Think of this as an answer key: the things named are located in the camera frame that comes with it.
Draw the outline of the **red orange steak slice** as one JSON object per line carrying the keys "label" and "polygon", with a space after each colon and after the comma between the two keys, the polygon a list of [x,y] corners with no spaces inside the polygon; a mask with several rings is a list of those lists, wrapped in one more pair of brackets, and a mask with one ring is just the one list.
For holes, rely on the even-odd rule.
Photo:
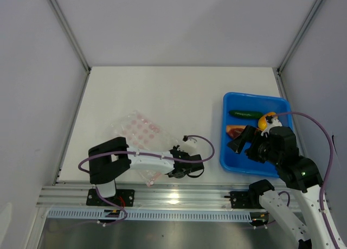
{"label": "red orange steak slice", "polygon": [[231,139],[235,139],[242,134],[245,128],[245,125],[227,125],[226,133]]}

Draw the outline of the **yellow lemon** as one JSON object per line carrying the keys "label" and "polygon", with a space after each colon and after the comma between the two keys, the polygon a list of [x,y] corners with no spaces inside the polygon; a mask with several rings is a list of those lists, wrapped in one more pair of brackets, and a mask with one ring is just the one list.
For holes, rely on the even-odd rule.
{"label": "yellow lemon", "polygon": [[258,128],[263,131],[267,127],[267,121],[266,117],[267,116],[274,116],[276,113],[275,112],[269,112],[264,114],[259,120],[258,120]]}

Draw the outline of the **green cucumber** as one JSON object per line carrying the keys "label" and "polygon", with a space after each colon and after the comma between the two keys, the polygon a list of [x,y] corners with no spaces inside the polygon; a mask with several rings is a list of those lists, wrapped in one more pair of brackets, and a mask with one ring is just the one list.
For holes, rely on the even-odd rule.
{"label": "green cucumber", "polygon": [[230,110],[229,115],[241,119],[260,119],[264,114],[258,111]]}

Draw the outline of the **clear pink zip top bag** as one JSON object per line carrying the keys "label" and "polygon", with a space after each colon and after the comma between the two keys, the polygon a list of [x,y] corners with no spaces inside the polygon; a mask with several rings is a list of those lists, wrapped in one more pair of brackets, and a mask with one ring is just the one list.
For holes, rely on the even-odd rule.
{"label": "clear pink zip top bag", "polygon": [[125,137],[129,146],[149,152],[167,151],[179,144],[179,140],[138,111],[114,120],[105,136],[113,139]]}

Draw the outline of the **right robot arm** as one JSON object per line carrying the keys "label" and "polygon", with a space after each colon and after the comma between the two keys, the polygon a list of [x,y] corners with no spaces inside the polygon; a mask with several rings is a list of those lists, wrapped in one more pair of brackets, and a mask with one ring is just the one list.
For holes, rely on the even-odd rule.
{"label": "right robot arm", "polygon": [[268,180],[249,185],[248,203],[268,211],[298,248],[346,248],[327,207],[320,172],[314,161],[299,154],[292,129],[268,126],[260,131],[248,125],[228,147],[239,154],[246,143],[250,143],[245,151],[250,160],[275,166],[294,195],[304,220],[300,221],[282,202]]}

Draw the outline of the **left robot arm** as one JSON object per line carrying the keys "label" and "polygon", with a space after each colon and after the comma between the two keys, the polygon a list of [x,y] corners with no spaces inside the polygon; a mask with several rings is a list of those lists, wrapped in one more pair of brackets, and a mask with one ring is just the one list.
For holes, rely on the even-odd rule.
{"label": "left robot arm", "polygon": [[200,177],[204,164],[199,154],[189,155],[174,146],[165,152],[150,153],[129,146],[125,137],[117,137],[94,146],[88,151],[89,181],[99,191],[103,204],[113,205],[118,198],[115,180],[128,170],[148,170],[169,178]]}

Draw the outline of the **blue plastic tray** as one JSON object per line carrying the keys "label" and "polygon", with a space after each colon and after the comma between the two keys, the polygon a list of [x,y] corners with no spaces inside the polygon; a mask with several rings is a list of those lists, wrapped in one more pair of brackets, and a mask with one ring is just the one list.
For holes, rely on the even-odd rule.
{"label": "blue plastic tray", "polygon": [[231,110],[283,113],[291,110],[287,100],[279,97],[269,97],[264,95],[254,95],[246,93],[229,92],[223,97],[222,127],[221,127],[221,148],[220,164],[226,171],[235,173],[245,173],[265,177],[278,177],[274,165],[269,162],[259,163],[247,158],[245,152],[236,154],[227,144],[232,139],[227,135],[226,128],[229,125],[257,127],[258,121],[255,119],[236,118],[229,114]]}

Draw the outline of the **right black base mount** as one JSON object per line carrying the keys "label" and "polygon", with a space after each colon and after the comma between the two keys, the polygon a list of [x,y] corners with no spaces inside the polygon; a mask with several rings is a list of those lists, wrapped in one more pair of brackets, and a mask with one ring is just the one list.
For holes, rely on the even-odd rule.
{"label": "right black base mount", "polygon": [[231,191],[224,198],[230,201],[232,209],[262,209],[259,199],[249,191]]}

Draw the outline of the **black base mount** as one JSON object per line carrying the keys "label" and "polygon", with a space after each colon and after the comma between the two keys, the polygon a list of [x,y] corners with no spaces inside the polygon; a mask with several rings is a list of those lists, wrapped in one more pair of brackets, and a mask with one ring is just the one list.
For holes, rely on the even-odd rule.
{"label": "black base mount", "polygon": [[232,209],[262,209],[259,199],[249,191],[231,191],[224,198],[230,201]]}
{"label": "black base mount", "polygon": [[[117,189],[116,195],[106,198],[110,203],[122,207],[133,207],[135,190],[133,189]],[[110,206],[109,203],[103,201],[98,195],[95,189],[88,191],[87,206]]]}

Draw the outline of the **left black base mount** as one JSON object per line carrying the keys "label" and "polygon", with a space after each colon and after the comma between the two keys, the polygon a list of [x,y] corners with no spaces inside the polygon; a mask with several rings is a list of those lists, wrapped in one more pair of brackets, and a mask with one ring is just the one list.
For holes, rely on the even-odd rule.
{"label": "left black base mount", "polygon": [[[122,207],[133,207],[135,190],[133,189],[117,189],[116,195],[106,198],[110,203]],[[98,195],[95,189],[88,191],[87,206],[110,206],[109,203],[103,201]]]}

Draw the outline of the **aluminium rail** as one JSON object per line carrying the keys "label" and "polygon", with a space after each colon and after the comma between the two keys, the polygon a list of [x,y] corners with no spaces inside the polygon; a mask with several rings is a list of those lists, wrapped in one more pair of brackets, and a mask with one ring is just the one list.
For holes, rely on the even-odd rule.
{"label": "aluminium rail", "polygon": [[[86,182],[58,183],[42,187],[36,207],[86,208],[88,191]],[[231,209],[231,191],[245,191],[247,184],[197,185],[197,184],[145,184],[118,183],[118,189],[135,191],[133,209],[149,210],[213,210]]]}

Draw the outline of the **right aluminium frame post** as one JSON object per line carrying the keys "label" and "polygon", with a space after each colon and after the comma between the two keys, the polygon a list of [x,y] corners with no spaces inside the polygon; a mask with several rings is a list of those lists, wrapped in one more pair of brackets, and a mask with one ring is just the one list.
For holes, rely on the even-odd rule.
{"label": "right aluminium frame post", "polygon": [[277,73],[279,76],[283,73],[285,67],[290,62],[291,58],[294,56],[294,53],[300,46],[302,40],[307,34],[310,26],[313,24],[314,19],[318,16],[320,9],[323,7],[326,0],[314,0],[311,7],[309,8],[308,13],[305,15],[302,24],[300,25],[298,31],[296,32],[288,50],[285,52],[284,57],[281,59],[280,64],[277,68]]}

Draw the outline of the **aluminium frame post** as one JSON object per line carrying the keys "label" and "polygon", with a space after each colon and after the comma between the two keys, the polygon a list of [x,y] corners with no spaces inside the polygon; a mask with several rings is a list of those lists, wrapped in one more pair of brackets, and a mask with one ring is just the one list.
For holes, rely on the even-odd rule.
{"label": "aluminium frame post", "polygon": [[91,71],[91,67],[88,64],[88,61],[78,43],[76,36],[70,27],[70,24],[66,18],[66,15],[63,13],[62,8],[57,0],[47,0],[53,14],[55,15],[63,33],[65,34],[66,39],[68,40],[72,50],[74,51],[76,57],[81,63],[83,69],[88,74]]}
{"label": "aluminium frame post", "polygon": [[294,53],[300,46],[302,40],[307,34],[310,26],[313,24],[314,19],[318,16],[320,9],[323,7],[326,0],[314,0],[311,7],[309,8],[308,13],[305,15],[302,24],[300,25],[298,31],[296,32],[288,50],[285,52],[284,57],[281,59],[280,64],[277,68],[277,73],[279,76],[283,73],[285,67],[290,62],[291,58],[294,56]]}

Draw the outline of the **left aluminium frame post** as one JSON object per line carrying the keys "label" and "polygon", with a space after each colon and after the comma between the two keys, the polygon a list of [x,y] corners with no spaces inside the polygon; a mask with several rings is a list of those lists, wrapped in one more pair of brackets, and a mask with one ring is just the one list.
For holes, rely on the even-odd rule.
{"label": "left aluminium frame post", "polygon": [[57,0],[47,0],[53,14],[55,15],[63,33],[65,34],[66,39],[68,40],[72,50],[74,51],[76,57],[81,63],[83,69],[88,74],[91,71],[91,67],[88,64],[88,61],[78,43],[76,36],[70,27],[70,24],[66,18],[66,15],[63,13],[62,8]]}

